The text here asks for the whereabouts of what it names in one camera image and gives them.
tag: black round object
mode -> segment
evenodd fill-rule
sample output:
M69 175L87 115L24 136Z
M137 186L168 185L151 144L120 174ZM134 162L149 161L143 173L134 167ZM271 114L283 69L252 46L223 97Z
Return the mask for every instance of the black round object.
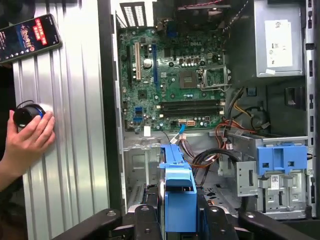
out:
M40 115L41 117L43 117L45 113L46 112L39 105L29 104L15 110L13 121L18 127L24 128L36 116Z
M35 0L2 0L5 19L18 24L35 17Z

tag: finger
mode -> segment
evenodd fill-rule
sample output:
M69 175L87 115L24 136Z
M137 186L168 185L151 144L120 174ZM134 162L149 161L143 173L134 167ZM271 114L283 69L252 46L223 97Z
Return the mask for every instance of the finger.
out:
M41 151L44 152L45 150L47 150L47 148L55 142L55 139L56 139L56 134L55 132L52 132L49 139L42 146Z
M35 143L37 141L37 139L40 137L40 135L43 133L43 131L45 130L46 126L48 125L52 115L53 115L52 112L47 112L43 116L43 118L41 119L40 123L36 127L34 133L30 137L30 140L31 140L32 143Z
M14 114L15 112L10 110L9 112L9 120L8 120L8 125L7 125L7 136L14 136L18 133L18 128L14 122Z
M35 141L35 146L42 148L43 145L48 141L48 139L51 137L55 126L55 117L51 117L48 124L46 125L45 129L43 130L42 134L38 137L38 139Z
M32 134L34 134L40 121L41 121L41 116L39 115L35 116L34 119L32 119L32 121L29 122L29 124L18 133L21 139L27 140L28 138L30 138Z

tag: hand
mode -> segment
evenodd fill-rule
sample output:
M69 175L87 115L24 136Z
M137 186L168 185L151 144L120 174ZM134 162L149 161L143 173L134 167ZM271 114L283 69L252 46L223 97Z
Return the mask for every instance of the hand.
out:
M10 111L7 125L5 152L2 164L15 177L23 175L47 148L55 141L55 118L47 112L43 118L36 116L24 129L18 132L14 123L14 111Z

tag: chip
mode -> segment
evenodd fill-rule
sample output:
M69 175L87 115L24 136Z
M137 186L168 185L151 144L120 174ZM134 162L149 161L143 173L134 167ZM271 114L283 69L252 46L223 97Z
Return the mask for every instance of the chip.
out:
M164 49L164 57L165 58L170 58L171 57L171 49L170 48L165 48Z
M194 71L182 71L179 74L179 82L181 89L196 89L197 75Z
M147 90L138 91L138 99L147 99Z

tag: power supply label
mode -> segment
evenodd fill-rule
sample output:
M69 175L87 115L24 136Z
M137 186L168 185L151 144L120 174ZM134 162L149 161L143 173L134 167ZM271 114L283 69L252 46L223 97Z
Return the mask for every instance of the power supply label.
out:
M266 64L268 68L293 65L291 22L268 20L265 24Z

